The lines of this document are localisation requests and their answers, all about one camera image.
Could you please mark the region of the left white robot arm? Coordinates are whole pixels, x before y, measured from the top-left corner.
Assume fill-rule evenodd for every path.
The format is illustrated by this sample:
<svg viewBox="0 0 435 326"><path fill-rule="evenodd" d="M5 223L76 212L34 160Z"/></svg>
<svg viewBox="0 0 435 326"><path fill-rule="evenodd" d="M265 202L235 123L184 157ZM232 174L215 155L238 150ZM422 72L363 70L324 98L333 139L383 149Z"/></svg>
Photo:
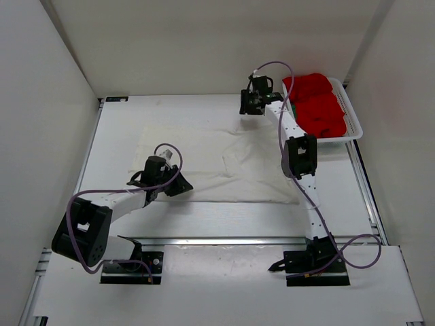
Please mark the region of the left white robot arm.
<svg viewBox="0 0 435 326"><path fill-rule="evenodd" d="M171 163L172 153L154 153L136 172L126 189L102 190L102 198L87 200L85 192L74 195L52 239L51 249L82 264L94 274L105 263L119 264L134 272L147 265L141 245L124 236L111 237L109 229L119 218L145 208L159 194L174 197L193 189L181 173L182 164Z"/></svg>

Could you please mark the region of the white t shirt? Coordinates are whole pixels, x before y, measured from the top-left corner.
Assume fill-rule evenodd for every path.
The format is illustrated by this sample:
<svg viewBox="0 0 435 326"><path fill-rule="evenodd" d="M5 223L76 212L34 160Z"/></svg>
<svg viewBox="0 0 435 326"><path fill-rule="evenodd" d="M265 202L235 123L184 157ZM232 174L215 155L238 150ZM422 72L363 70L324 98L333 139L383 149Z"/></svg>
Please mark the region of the white t shirt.
<svg viewBox="0 0 435 326"><path fill-rule="evenodd" d="M129 173L143 169L157 145L174 145L172 163L193 190L173 197L190 202L298 204L298 192L281 169L277 130L240 121L228 128L145 127Z"/></svg>

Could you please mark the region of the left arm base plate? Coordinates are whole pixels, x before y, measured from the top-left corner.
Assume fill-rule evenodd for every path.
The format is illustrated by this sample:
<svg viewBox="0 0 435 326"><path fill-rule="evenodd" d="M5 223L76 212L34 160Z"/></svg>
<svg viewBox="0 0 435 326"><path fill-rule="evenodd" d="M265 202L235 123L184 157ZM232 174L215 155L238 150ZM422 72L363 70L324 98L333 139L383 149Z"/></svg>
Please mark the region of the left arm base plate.
<svg viewBox="0 0 435 326"><path fill-rule="evenodd" d="M164 263L162 248L142 249L139 263L105 263L100 277L104 285L160 285Z"/></svg>

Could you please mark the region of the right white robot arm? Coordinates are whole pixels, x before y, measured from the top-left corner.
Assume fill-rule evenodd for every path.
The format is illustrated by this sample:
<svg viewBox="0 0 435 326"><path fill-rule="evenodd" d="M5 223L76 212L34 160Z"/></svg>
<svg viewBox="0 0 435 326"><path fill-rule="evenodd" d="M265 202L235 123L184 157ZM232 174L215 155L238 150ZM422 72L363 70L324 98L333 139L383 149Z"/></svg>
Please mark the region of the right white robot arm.
<svg viewBox="0 0 435 326"><path fill-rule="evenodd" d="M336 244L319 210L315 173L317 139L305 132L287 108L287 99L273 91L273 80L250 75L241 91L241 115L263 115L278 131L281 169L300 191L302 208L307 210L306 249L292 251L273 264L271 272L285 271L289 278L308 278L326 270L336 259Z"/></svg>

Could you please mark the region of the red t shirt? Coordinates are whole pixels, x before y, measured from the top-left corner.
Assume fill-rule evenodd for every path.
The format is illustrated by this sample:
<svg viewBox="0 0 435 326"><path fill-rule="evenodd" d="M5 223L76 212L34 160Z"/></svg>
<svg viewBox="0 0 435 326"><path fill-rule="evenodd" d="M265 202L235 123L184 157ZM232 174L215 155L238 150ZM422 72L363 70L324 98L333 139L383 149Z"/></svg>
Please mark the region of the red t shirt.
<svg viewBox="0 0 435 326"><path fill-rule="evenodd" d="M290 103L296 105L297 124L318 139L342 137L347 126L332 84L320 73L283 79L290 93Z"/></svg>

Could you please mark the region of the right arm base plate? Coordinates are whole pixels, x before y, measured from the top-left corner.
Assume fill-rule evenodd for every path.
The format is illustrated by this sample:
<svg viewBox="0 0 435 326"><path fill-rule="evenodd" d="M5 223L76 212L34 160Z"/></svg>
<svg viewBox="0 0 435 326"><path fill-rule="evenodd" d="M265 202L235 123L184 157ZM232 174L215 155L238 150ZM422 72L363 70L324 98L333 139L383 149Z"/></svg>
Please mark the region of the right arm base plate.
<svg viewBox="0 0 435 326"><path fill-rule="evenodd" d="M307 251L284 251L283 259L273 263L269 272L285 272L287 287L340 287L349 286L345 262L334 256L315 261Z"/></svg>

